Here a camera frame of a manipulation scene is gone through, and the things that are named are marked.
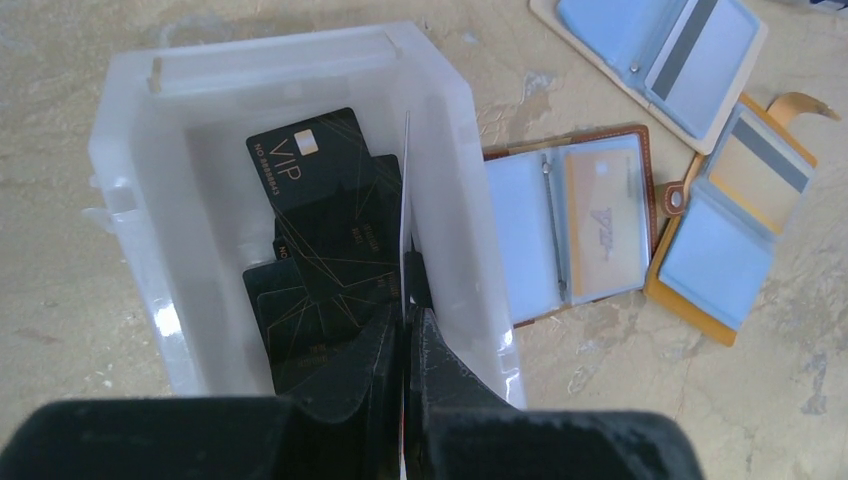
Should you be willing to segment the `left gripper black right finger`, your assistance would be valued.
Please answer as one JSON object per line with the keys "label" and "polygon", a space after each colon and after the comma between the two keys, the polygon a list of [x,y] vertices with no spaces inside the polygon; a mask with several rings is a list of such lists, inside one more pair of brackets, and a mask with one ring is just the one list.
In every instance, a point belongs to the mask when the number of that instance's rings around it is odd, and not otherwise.
{"label": "left gripper black right finger", "polygon": [[432,310],[407,311],[404,457],[410,479],[700,479],[690,440],[645,411],[527,411],[487,387]]}

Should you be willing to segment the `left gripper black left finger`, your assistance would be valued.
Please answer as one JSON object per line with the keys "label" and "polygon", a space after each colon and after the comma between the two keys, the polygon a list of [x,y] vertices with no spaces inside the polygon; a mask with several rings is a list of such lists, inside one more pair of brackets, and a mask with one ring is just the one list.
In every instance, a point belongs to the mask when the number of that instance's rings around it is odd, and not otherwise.
{"label": "left gripper black left finger", "polygon": [[395,479],[398,304],[287,394],[57,401],[1,453],[5,479]]}

